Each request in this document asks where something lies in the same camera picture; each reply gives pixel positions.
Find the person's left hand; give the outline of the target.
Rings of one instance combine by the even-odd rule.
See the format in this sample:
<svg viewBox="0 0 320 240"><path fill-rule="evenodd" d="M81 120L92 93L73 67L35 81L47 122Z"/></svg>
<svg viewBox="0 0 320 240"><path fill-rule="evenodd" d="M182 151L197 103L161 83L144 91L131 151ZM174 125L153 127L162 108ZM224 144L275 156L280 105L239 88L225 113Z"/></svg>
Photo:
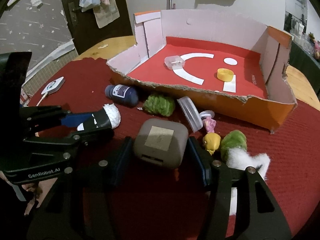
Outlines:
<svg viewBox="0 0 320 240"><path fill-rule="evenodd" d="M36 183L29 183L24 185L14 185L12 184L1 171L1 179L3 179L7 184L9 184L13 190L17 198L27 203L24 215L27 216L31 212L32 208L38 208L41 206L42 202L44 201L45 197L47 196L50 189L53 187L57 178L52 178Z"/></svg>

